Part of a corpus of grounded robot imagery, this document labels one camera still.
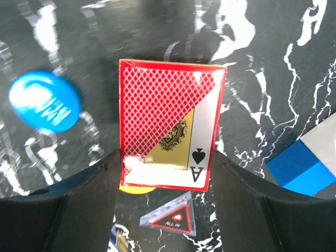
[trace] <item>table surface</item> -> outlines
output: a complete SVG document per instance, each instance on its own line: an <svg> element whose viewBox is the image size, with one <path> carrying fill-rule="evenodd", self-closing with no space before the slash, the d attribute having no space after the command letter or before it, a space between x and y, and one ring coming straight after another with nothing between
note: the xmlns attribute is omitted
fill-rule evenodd
<svg viewBox="0 0 336 252"><path fill-rule="evenodd" d="M64 179L119 147L120 58L227 65L216 148L272 180L265 163L336 108L336 2L314 3L1 1L0 197L45 187L41 166ZM83 112L69 131L39 133L14 115L9 87L35 69L80 90ZM319 196L335 191L331 185ZM192 193L196 237L139 227L142 215L183 193L120 192L116 219L131 251L221 251L211 187Z"/></svg>

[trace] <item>triangular all-in button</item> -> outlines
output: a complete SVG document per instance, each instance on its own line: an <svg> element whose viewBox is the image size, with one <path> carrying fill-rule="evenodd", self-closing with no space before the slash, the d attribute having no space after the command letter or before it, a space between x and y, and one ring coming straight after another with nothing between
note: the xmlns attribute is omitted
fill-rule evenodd
<svg viewBox="0 0 336 252"><path fill-rule="evenodd" d="M140 226L196 236L191 192L187 192L142 216Z"/></svg>
<svg viewBox="0 0 336 252"><path fill-rule="evenodd" d="M182 206L174 212L152 222L151 225L159 228L191 233L192 230L188 206Z"/></svg>

